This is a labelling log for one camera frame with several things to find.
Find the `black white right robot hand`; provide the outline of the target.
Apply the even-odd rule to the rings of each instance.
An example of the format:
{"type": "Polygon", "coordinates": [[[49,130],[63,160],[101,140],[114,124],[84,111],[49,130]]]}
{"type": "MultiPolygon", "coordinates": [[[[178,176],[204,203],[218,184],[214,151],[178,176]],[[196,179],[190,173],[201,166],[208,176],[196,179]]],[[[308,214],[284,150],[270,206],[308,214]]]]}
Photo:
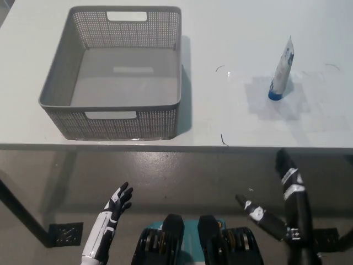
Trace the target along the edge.
{"type": "Polygon", "coordinates": [[[284,221],[244,195],[237,194],[236,200],[250,219],[275,239],[308,247],[314,242],[313,223],[301,173],[285,149],[277,152],[275,169],[282,185],[284,221]]]}

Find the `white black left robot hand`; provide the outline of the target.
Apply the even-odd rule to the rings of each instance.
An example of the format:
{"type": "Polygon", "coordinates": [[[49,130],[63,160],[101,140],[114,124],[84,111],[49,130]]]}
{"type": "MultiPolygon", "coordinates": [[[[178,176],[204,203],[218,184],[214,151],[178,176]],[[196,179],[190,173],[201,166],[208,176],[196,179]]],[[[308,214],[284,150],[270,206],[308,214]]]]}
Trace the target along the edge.
{"type": "Polygon", "coordinates": [[[107,264],[120,216],[131,207],[133,188],[125,182],[108,200],[90,231],[81,256],[81,265],[107,264]]]}

